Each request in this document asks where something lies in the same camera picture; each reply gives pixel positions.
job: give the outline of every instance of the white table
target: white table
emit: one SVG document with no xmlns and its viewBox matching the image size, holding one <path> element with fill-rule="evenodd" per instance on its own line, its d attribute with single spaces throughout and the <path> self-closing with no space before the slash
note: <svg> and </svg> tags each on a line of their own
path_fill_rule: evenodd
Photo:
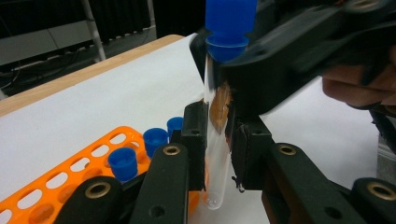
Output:
<svg viewBox="0 0 396 224">
<path fill-rule="evenodd" d="M 0 117 L 0 200 L 118 126 L 143 133 L 182 116 L 184 106 L 199 101 L 204 90 L 190 40 Z M 324 96 L 320 85 L 314 80 L 262 118 L 277 142 L 302 148 L 330 180 L 350 188 L 356 178 L 375 176 L 378 133 L 367 112 Z M 267 222 L 261 193 L 240 194 L 229 178 L 223 206 L 211 212 L 200 205 L 189 223 Z"/>
</svg>

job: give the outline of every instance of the blue cap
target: blue cap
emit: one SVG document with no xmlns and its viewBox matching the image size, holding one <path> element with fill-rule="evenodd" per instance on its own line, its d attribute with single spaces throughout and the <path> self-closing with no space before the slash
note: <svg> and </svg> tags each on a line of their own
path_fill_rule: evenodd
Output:
<svg viewBox="0 0 396 224">
<path fill-rule="evenodd" d="M 246 41 L 244 35 L 253 30 L 257 0 L 206 0 L 205 28 L 212 32 L 212 41 L 234 45 Z"/>
<path fill-rule="evenodd" d="M 122 182 L 128 181 L 137 175 L 136 153 L 129 147 L 114 150 L 107 158 L 113 175 Z"/>
<path fill-rule="evenodd" d="M 181 130 L 183 127 L 183 118 L 182 117 L 174 117 L 166 122 L 166 126 L 168 127 L 168 135 L 169 138 L 172 137 L 173 130 Z"/>
<path fill-rule="evenodd" d="M 150 158 L 154 155 L 155 149 L 168 143 L 168 132 L 161 128 L 148 129 L 143 133 L 146 152 Z"/>
</svg>

